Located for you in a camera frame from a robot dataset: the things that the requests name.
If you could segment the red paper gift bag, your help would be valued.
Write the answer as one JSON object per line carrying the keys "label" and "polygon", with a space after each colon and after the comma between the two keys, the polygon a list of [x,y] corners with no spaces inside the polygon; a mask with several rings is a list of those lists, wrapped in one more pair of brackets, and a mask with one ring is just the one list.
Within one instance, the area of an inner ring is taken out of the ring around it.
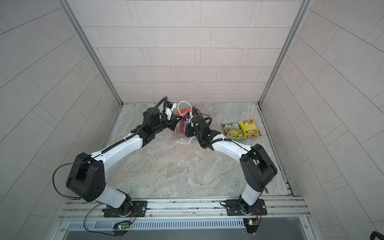
{"label": "red paper gift bag", "polygon": [[[181,104],[187,104],[189,108],[184,110],[180,109]],[[192,105],[187,101],[181,101],[177,105],[174,105],[173,114],[182,116],[181,120],[177,124],[176,130],[174,131],[174,140],[176,144],[181,145],[193,145],[197,144],[198,140],[196,137],[187,137],[186,128],[191,123],[192,117]]]}

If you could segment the green snack packet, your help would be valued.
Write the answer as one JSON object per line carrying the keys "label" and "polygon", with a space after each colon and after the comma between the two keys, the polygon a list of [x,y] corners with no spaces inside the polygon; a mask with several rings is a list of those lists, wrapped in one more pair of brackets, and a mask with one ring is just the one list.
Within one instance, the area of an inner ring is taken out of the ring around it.
{"label": "green snack packet", "polygon": [[232,140],[242,140],[245,139],[243,130],[241,129],[238,123],[227,123],[222,124],[222,127],[225,131],[225,136]]}

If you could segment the yellow snack packet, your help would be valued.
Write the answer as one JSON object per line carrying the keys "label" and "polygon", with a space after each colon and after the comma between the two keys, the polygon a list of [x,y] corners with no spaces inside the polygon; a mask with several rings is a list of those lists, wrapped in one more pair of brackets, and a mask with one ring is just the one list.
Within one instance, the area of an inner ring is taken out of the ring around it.
{"label": "yellow snack packet", "polygon": [[257,127],[254,119],[239,121],[238,124],[246,139],[262,136],[262,133]]}

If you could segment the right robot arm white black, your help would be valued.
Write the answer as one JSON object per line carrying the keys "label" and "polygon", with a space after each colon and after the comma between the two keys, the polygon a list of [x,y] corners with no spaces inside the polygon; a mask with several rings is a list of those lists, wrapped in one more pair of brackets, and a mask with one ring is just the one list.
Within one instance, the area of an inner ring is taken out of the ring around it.
{"label": "right robot arm white black", "polygon": [[211,130],[206,118],[196,109],[192,110],[187,133],[196,137],[203,149],[221,152],[240,163],[247,185],[239,197],[238,208],[246,215],[256,212],[261,205],[260,196],[278,173],[263,146],[243,145]]}

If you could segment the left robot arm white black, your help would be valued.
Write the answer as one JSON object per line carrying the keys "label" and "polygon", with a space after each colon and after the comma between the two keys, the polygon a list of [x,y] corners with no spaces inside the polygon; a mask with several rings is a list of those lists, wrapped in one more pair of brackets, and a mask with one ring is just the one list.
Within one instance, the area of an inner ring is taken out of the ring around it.
{"label": "left robot arm white black", "polygon": [[114,164],[136,150],[146,146],[156,134],[165,130],[175,130],[180,116],[173,114],[174,103],[166,101],[163,111],[148,108],[144,121],[125,138],[113,145],[92,154],[76,156],[69,173],[66,187],[86,202],[96,201],[105,204],[105,217],[126,217],[133,213],[131,197],[106,183],[106,172]]}

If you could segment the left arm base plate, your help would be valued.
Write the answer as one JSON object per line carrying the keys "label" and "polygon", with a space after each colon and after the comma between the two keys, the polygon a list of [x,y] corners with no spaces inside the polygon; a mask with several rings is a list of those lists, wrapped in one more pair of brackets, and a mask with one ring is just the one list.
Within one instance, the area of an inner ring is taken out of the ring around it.
{"label": "left arm base plate", "polygon": [[147,201],[128,201],[124,202],[119,208],[107,206],[102,209],[104,218],[134,218],[144,217],[147,210]]}

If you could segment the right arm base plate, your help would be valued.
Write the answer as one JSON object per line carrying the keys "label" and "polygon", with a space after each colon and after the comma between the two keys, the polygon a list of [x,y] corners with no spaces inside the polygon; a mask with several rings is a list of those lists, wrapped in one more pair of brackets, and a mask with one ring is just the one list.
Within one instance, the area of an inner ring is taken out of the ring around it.
{"label": "right arm base plate", "polygon": [[263,199],[258,199],[253,205],[248,205],[242,198],[220,202],[225,207],[228,216],[266,216],[267,208]]}

